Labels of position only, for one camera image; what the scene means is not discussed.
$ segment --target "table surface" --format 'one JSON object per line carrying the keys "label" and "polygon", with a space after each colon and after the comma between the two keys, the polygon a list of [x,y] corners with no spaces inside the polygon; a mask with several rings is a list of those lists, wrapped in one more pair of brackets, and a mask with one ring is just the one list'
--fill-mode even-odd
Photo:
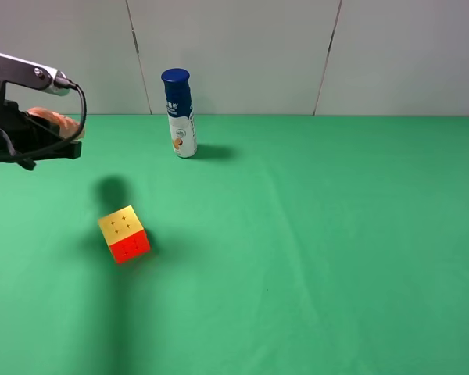
{"label": "table surface", "polygon": [[[469,119],[90,116],[0,165],[0,375],[469,375]],[[114,263],[133,205],[155,255]]]}

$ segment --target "bottle label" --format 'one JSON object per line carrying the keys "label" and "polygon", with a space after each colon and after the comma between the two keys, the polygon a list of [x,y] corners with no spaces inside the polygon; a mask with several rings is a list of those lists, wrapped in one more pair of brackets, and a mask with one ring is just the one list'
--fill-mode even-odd
{"label": "bottle label", "polygon": [[189,117],[169,116],[170,135],[175,153],[188,158],[196,153],[196,130],[193,114]]}

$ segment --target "black cable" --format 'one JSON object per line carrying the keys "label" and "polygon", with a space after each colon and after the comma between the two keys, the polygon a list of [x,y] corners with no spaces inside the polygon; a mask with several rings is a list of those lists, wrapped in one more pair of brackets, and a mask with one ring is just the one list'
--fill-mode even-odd
{"label": "black cable", "polygon": [[78,126],[77,131],[75,131],[75,133],[69,138],[63,139],[59,142],[56,142],[44,148],[39,148],[38,150],[35,150],[35,151],[25,152],[23,154],[16,154],[16,155],[11,155],[11,156],[0,156],[0,163],[14,163],[14,162],[18,162],[24,159],[35,159],[35,158],[43,156],[46,153],[49,153],[61,147],[64,147],[68,145],[69,143],[71,143],[72,141],[74,141],[75,139],[77,139],[77,137],[81,134],[81,132],[83,131],[85,127],[85,120],[87,119],[87,102],[85,101],[85,93],[78,84],[73,84],[71,88],[78,92],[78,95],[80,96],[80,101],[81,101],[81,118],[80,118],[80,125]]}

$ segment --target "yellow cube face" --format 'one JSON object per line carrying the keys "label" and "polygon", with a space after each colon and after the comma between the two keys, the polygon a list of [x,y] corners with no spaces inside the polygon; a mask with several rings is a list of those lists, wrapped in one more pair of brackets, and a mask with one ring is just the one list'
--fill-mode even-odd
{"label": "yellow cube face", "polygon": [[108,246],[144,229],[131,205],[102,217],[99,226]]}

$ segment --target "blue bottle cap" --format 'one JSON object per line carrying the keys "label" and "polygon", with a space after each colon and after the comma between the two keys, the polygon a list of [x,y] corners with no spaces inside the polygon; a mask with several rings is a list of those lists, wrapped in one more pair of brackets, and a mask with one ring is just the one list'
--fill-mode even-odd
{"label": "blue bottle cap", "polygon": [[188,86],[189,72],[181,68],[165,70],[162,74],[162,81],[165,87],[177,88]]}

